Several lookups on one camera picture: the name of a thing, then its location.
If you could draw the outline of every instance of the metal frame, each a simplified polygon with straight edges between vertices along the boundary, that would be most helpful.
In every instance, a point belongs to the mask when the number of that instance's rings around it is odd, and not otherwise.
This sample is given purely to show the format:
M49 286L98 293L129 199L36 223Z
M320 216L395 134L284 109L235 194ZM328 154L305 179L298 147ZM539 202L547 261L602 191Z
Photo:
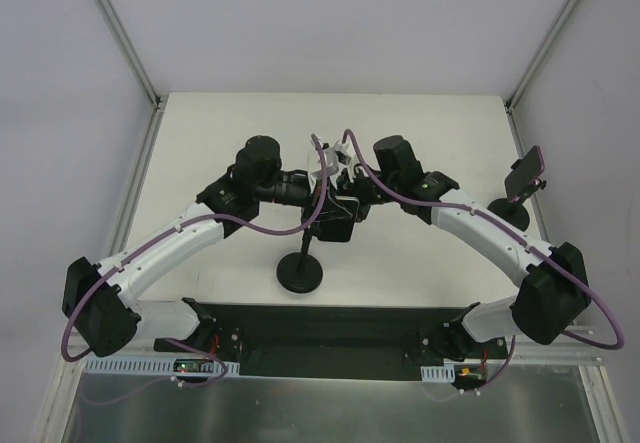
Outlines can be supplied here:
M127 61L131 71L133 71L133 74L142 87L142 90L147 95L149 102L154 106L154 108L156 108L160 101L160 95L158 95L147 71L144 69L142 61L140 60L136 49L133 47L127 31L124 29L122 21L116 13L113 3L111 3L111 0L95 0L95 2L100 13L102 13L102 16L104 17L105 23L109 27L109 31L111 31L113 38L116 40L116 43L122 52L122 56Z
M33 441L59 443L71 415L76 389L84 364L66 363L58 357L54 379L49 386L44 408L36 423Z
M160 122L162 121L165 105L166 98L160 98L158 106L153 110L151 119L147 124L144 138L142 140L142 146L140 147L133 171L129 177L127 193L124 202L122 203L122 207L118 212L114 234L109 245L109 255L113 255L124 250L127 243L129 230L131 229L133 217L138 206L138 199L140 197L140 192L142 191L144 178L147 174L149 161L151 160L151 153L156 143L156 138L158 137L158 131L160 130Z
M581 366L579 370L600 441L630 443L618 405L613 398L606 368Z
M529 83L531 83L531 80L540 69L540 66L544 62L546 56L549 54L549 51L553 47L553 44L558 39L558 36L560 36L562 30L571 18L571 15L573 15L573 13L575 12L580 1L581 0L564 0L564 3L560 7L560 11L554 18L551 26L545 33L542 41L533 54L533 57L529 61L527 69L516 85L512 96L507 100L507 108L509 109L509 111L513 111L513 109L522 99L524 92L529 87Z

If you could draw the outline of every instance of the enclosure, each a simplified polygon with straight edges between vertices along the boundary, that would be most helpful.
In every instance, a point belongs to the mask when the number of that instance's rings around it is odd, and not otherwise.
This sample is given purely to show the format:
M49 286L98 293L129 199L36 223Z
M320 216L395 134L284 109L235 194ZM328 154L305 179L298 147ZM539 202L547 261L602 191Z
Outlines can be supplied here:
M2 1L5 441L638 438L640 0ZM484 206L504 193L509 166L540 145L548 186L531 199L527 231L580 248L590 286L625 330L624 349L519 338L479 397L435 383L232 375L206 390L161 384L122 404L83 406L79 384L107 400L157 375L63 363L67 266L170 221L253 135L274 136L283 166L299 168L310 133L333 142L346 127L371 159L373 143L402 134L425 168L450 174ZM260 223L288 228L296 218L265 206ZM374 208L353 238L312 243L325 276L306 297L273 277L299 238L246 231L193 256L145 298L464 308L517 291L482 256L398 208ZM575 329L613 338L595 305ZM82 344L74 337L72 348ZM121 357L166 356L150 348L136 343ZM87 436L98 433L104 439Z

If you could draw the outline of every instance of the white table surface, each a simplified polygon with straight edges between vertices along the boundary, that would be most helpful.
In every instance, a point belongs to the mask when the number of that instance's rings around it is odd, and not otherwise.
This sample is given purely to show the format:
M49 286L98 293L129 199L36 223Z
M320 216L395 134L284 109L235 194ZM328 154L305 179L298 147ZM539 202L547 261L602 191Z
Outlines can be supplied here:
M517 159L500 98L349 94L172 93L136 209L129 243L173 219L232 164L257 134L280 142L283 169L306 169L309 135L333 143L354 130L365 157L372 146L401 134L426 170L460 183L478 203L504 196L504 178ZM535 217L530 233L539 236ZM263 203L254 223L291 228L300 210ZM344 306L460 306L516 293L497 268L455 237L404 213L373 207L349 243L313 241L324 268L320 287L306 295L282 288L276 264L300 247L300 235L272 237L240 229L160 279L143 299Z

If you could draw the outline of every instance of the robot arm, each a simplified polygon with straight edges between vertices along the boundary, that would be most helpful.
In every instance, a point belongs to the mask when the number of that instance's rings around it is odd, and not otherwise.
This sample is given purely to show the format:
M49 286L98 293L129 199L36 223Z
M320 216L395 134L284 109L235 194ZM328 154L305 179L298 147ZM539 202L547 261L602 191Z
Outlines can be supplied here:
M222 177L145 241L96 265L80 258L69 266L62 304L68 318L84 295L106 280L75 320L76 329L94 354L113 354L134 338L208 337L211 317L200 311L195 301L144 302L138 298L188 257L237 231L239 220L253 220L260 201L313 207L317 202L306 172L283 172L280 166L280 147L275 140L251 138Z
M361 159L355 144L354 150L355 157ZM344 143L343 151L348 151ZM448 176L437 171L423 172L411 145L401 136L380 140L374 145L374 152L380 171L364 165L363 169L386 195L393 196L405 212L473 247L519 288L516 297L473 304L437 329L428 338L429 346L437 353L460 361L477 342L521 333L540 344L550 344L589 305L589 296L542 258L553 260L586 285L582 254L573 245L565 243L554 248L478 207ZM358 175L352 179L352 186L357 186ZM417 202L428 205L417 206ZM529 251L531 247L537 249L537 254Z
M75 321L76 329L97 356L115 353L134 337L171 337L202 347L215 325L198 303L186 298L179 302L142 302L138 298L189 256L222 241L242 226L233 218L216 219L216 215L251 221L258 215L259 202L270 201L302 207L304 217L314 204L324 205L311 232L324 241L348 241L350 230L342 230L364 220L372 205L398 200L389 197L394 192L400 196L404 211L472 246L519 288L517 297L471 305L429 335L429 346L442 357L461 360L477 342L519 333L549 344L590 303L587 295L540 256L527 251L529 246L536 247L540 255L550 257L586 283L582 255L576 248L568 243L554 248L477 207L451 178L440 172L423 172L410 144L402 137L388 137L374 145L380 170L359 168L347 150L344 143L332 149L324 147L330 174L337 173L340 164L347 168L338 178L337 188L330 186L326 201L318 203L314 201L317 171L310 168L308 172L283 172L278 143L268 137L250 139L225 175L148 240L97 265L91 265L86 258L74 262L67 274L63 312L70 317L89 288L108 276L108 284L87 300ZM360 171L363 168L367 175ZM380 180L392 188L391 193L380 191ZM356 198L357 213L342 205L340 197ZM433 205L417 206L416 201ZM496 222L528 245L515 244Z

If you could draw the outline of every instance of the white wall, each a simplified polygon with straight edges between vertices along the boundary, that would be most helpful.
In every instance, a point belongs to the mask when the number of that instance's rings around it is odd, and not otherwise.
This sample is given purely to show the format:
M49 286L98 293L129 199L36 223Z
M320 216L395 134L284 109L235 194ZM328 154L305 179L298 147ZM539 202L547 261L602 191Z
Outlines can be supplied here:
M509 96L563 0L113 0L171 91Z
M66 266L104 255L150 110L92 0L0 0L0 440L28 441Z
M552 241L582 249L591 285L627 337L607 368L632 435L640 380L640 0L584 0L516 111L526 145L540 144ZM590 318L612 339L595 310Z

